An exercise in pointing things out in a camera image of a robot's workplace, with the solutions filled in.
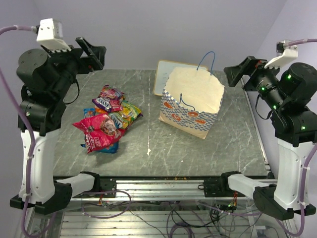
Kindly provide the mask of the purple snack packet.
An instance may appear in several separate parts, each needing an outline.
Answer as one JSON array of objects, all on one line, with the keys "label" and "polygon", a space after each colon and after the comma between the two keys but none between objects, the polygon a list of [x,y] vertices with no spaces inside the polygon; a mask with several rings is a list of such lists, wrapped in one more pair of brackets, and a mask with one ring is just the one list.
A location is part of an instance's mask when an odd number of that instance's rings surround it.
[{"label": "purple snack packet", "polygon": [[116,88],[105,85],[98,97],[92,99],[92,103],[99,109],[107,112],[119,112],[123,110],[121,105],[124,100],[124,93]]}]

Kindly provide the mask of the blue checkered paper bag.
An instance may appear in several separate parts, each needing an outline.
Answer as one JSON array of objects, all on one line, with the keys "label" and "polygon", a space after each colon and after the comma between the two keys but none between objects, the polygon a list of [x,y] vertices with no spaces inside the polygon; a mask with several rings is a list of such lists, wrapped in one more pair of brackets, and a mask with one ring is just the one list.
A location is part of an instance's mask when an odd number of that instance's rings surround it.
[{"label": "blue checkered paper bag", "polygon": [[162,90],[159,120],[205,139],[222,105],[224,85],[212,71],[175,67]]}]

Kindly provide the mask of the orange snack packet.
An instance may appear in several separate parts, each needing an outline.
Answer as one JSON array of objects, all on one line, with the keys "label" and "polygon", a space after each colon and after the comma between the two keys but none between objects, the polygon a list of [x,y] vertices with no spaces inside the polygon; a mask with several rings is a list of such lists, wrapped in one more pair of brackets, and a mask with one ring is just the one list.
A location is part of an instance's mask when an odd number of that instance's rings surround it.
[{"label": "orange snack packet", "polygon": [[96,113],[98,113],[98,114],[107,114],[107,112],[105,110],[102,110],[102,109],[98,108],[97,106],[95,106],[94,108],[95,108]]}]

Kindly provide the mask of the brown m&m packet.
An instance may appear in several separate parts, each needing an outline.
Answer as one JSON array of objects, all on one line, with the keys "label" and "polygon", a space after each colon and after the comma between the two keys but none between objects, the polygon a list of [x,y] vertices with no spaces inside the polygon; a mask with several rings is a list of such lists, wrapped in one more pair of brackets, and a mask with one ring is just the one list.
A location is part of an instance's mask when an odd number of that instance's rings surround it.
[{"label": "brown m&m packet", "polygon": [[85,108],[83,110],[84,112],[84,118],[91,118],[91,117],[94,117],[96,115],[96,110],[95,108]]}]

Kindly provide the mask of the yellow green snack packet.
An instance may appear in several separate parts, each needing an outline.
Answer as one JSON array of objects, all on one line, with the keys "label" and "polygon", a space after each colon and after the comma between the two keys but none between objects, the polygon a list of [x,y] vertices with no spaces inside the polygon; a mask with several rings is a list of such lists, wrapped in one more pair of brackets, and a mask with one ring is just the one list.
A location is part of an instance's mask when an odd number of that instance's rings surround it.
[{"label": "yellow green snack packet", "polygon": [[130,102],[121,102],[122,110],[108,114],[116,128],[128,128],[138,117],[142,116],[141,110]]}]

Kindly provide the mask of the red snack packet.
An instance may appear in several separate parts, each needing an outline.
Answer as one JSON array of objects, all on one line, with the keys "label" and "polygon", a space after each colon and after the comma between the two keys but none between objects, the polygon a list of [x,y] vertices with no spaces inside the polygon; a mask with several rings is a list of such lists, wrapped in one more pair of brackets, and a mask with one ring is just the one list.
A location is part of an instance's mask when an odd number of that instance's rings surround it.
[{"label": "red snack packet", "polygon": [[119,142],[125,133],[125,129],[116,128],[107,114],[82,119],[72,125],[84,133],[85,143],[81,146],[86,148],[88,154]]}]

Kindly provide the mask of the blue candy packet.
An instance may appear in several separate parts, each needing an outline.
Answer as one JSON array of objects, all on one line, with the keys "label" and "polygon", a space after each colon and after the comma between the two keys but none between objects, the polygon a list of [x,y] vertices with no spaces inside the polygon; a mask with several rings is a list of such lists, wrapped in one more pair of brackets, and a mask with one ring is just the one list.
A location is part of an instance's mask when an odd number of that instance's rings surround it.
[{"label": "blue candy packet", "polygon": [[119,142],[115,142],[113,144],[110,144],[108,147],[105,147],[103,149],[98,150],[100,153],[108,153],[108,154],[114,154],[117,152],[119,147]]}]

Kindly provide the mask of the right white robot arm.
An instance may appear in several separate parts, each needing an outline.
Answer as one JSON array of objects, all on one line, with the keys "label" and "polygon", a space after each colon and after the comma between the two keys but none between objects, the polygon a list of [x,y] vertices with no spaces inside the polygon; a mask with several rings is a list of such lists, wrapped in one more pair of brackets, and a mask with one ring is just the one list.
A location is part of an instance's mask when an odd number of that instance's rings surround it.
[{"label": "right white robot arm", "polygon": [[244,91],[257,92],[270,107],[268,119],[275,130],[280,164],[276,184],[227,172],[221,176],[219,192],[224,196],[239,192],[253,199],[260,212],[281,221],[292,219],[294,214],[315,214],[306,194],[306,175],[317,148],[317,116],[307,106],[317,90],[316,69],[296,62],[277,78],[278,69],[267,67],[264,59],[248,56],[239,65],[226,67],[224,73],[231,87],[248,76]]}]

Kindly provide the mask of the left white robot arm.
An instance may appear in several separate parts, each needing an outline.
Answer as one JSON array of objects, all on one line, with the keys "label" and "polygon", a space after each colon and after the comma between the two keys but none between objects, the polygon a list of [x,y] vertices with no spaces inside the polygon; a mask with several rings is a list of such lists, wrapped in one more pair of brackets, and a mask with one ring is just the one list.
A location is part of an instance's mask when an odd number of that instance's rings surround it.
[{"label": "left white robot arm", "polygon": [[23,142],[23,176],[19,193],[10,206],[33,207],[48,215],[67,207],[72,197],[86,193],[90,197],[101,191],[100,176],[81,172],[65,179],[53,178],[54,150],[66,109],[64,98],[77,75],[102,70],[106,48],[93,46],[84,38],[76,39],[77,48],[65,51],[45,46],[25,51],[18,60],[17,76],[22,80],[22,102],[18,128]]}]

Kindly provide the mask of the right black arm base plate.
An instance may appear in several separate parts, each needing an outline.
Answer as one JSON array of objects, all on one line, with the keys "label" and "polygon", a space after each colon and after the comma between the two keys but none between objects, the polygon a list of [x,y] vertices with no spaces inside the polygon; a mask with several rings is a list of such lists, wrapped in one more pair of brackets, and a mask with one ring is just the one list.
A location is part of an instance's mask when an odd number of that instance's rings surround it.
[{"label": "right black arm base plate", "polygon": [[199,184],[197,188],[203,191],[205,198],[233,197],[233,195],[244,197],[241,193],[225,188],[218,180],[205,180]]}]

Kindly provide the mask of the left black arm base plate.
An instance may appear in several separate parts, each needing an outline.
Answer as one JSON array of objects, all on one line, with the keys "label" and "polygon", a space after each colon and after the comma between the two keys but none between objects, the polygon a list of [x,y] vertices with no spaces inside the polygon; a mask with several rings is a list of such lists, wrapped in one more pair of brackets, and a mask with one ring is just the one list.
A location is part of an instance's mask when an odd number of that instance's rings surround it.
[{"label": "left black arm base plate", "polygon": [[103,194],[79,194],[74,198],[92,198],[92,197],[103,197],[103,198],[115,198],[116,193],[110,193],[106,191],[116,190],[116,181],[113,178],[101,178],[101,184],[99,192],[104,192]]}]

